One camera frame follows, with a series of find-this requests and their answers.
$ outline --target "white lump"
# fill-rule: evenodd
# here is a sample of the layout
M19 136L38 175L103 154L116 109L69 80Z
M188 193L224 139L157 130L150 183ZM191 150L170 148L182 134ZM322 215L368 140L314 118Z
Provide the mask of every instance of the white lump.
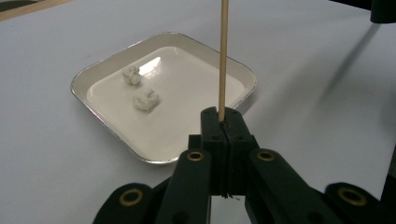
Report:
M132 98L134 107L145 111L149 111L151 108L153 108L156 104L158 104L159 100L160 96L158 93L155 93L154 90L146 87L137 90Z
M135 66L122 69L122 75L128 84L137 85L140 82L139 69Z

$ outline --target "black object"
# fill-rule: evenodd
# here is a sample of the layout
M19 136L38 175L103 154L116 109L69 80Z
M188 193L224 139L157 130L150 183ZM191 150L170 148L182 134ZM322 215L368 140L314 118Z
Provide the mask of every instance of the black object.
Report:
M211 195L245 195L256 224L396 223L388 203L358 187L311 189L281 155L259 148L239 112L226 108L225 118L218 122L215 107L204 110L201 134L190 135L173 176L154 189L129 184L115 190L93 223L209 223Z
M395 0L331 0L353 7L371 10L371 21L373 23L396 22Z

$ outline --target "white tabletop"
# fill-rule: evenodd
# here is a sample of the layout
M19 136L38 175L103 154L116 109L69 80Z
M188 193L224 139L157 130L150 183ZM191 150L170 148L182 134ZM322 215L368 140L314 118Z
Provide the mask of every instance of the white tabletop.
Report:
M162 32L218 49L219 13L213 0L76 0L0 22L0 222L91 223L114 189L170 176L175 165L136 159L70 83ZM396 136L396 24L329 1L266 0L231 1L229 25L229 56L258 79L240 109L261 147L315 189L343 181L379 198ZM214 198L212 223L248 223L243 204Z

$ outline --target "table surface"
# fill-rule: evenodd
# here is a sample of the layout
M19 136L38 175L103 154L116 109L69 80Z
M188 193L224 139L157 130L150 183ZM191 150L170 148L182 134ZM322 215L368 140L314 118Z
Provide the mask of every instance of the table surface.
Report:
M0 222L91 223L114 189L170 176L174 164L136 159L70 83L162 32L218 49L219 13L212 0L75 0L1 21ZM379 198L396 136L396 25L313 0L232 1L229 25L229 56L258 79L239 109L260 146L315 189L348 182ZM243 204L215 197L212 223L248 223Z

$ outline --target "white tray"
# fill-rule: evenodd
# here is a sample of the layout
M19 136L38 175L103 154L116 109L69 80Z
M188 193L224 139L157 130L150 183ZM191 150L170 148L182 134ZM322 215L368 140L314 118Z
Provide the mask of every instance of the white tray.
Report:
M141 83L124 82L121 69L140 67ZM227 59L226 106L236 107L256 87L256 77ZM134 108L134 91L149 87L160 102ZM181 34L155 35L81 71L73 94L142 161L176 161L189 134L200 133L200 113L218 105L219 53Z

